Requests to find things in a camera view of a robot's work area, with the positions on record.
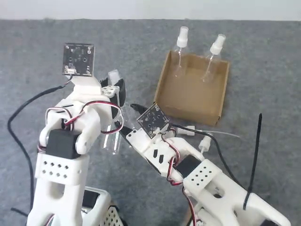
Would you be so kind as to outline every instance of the spray nozzle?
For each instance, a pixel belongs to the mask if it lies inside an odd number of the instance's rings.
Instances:
[[[219,53],[222,50],[222,46],[226,40],[226,36],[223,34],[219,34],[215,40],[215,42],[212,44],[210,48],[210,52],[214,55],[219,55]]]
[[[188,42],[188,27],[181,27],[180,34],[178,36],[177,46],[185,48]]]

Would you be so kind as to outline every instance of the spray bottle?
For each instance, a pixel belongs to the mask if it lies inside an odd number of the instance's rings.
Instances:
[[[188,47],[188,27],[181,27],[177,44],[172,52],[172,67],[174,77],[181,77],[185,74],[187,60],[185,55],[189,53]]]
[[[212,44],[210,50],[205,53],[206,66],[205,73],[202,75],[203,82],[211,82],[217,74],[217,68],[221,61],[221,50],[226,40],[226,36],[219,34],[217,39]]]

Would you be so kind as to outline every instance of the white wall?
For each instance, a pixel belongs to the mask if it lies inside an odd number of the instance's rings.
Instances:
[[[301,0],[0,0],[0,18],[301,20]]]

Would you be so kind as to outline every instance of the cardboard box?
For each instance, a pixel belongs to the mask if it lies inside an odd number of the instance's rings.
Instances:
[[[174,52],[167,54],[158,82],[155,99],[161,109],[175,118],[215,125],[222,115],[230,63],[221,61],[217,75],[210,83],[201,80],[206,59],[187,55],[186,73],[174,77]]]

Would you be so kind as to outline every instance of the robotic arm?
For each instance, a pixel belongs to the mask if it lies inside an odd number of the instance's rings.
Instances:
[[[157,105],[145,111],[137,121],[139,130],[122,129],[130,145],[171,185],[183,185],[189,200],[191,225],[206,226],[290,226],[289,220],[263,199],[251,193],[243,210],[247,191],[225,175],[183,138],[168,131],[168,118]],[[205,137],[203,150],[210,146]]]
[[[114,221],[123,226],[110,194],[85,187],[88,151],[118,115],[125,101],[125,84],[118,71],[101,83],[92,75],[94,46],[67,43],[63,74],[72,76],[73,92],[46,110],[46,126],[40,133],[33,208],[27,226],[98,226]]]

